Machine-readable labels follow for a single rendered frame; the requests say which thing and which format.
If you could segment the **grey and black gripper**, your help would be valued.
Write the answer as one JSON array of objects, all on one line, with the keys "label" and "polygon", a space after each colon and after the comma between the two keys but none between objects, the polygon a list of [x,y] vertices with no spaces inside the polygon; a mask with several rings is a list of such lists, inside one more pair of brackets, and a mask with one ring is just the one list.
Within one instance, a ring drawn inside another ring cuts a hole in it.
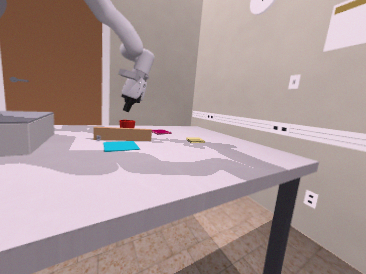
[{"label": "grey and black gripper", "polygon": [[143,78],[139,77],[138,81],[127,78],[121,95],[125,100],[123,111],[129,112],[134,103],[140,103],[143,100],[146,87],[147,82]]}]

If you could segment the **dark red square pad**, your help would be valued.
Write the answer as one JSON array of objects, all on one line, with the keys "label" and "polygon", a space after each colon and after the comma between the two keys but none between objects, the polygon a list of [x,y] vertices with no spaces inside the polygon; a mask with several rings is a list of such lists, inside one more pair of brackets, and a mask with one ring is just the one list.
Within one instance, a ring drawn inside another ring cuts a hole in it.
[{"label": "dark red square pad", "polygon": [[163,129],[162,130],[152,130],[152,131],[154,131],[152,133],[155,133],[157,135],[159,135],[159,134],[172,134],[172,132],[169,132],[169,131],[166,131],[166,130],[163,130]]}]

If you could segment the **red cup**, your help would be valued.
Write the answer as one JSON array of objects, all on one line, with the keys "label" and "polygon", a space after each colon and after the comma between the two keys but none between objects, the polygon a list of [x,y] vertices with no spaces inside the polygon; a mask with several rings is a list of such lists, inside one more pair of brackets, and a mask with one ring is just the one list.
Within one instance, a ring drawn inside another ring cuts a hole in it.
[{"label": "red cup", "polygon": [[120,128],[134,128],[135,121],[133,120],[119,120]]}]

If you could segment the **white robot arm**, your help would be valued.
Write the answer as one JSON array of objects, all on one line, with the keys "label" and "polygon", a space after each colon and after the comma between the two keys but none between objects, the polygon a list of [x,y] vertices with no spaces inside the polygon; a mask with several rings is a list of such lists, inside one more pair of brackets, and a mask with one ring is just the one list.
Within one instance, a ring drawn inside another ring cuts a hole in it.
[{"label": "white robot arm", "polygon": [[111,0],[84,1],[98,21],[109,26],[118,35],[122,41],[120,46],[122,56],[135,62],[132,71],[120,69],[118,74],[126,78],[131,77],[130,79],[133,80],[138,80],[139,77],[144,80],[149,79],[148,75],[154,61],[154,55],[143,49],[142,41],[131,23],[114,7]]}]

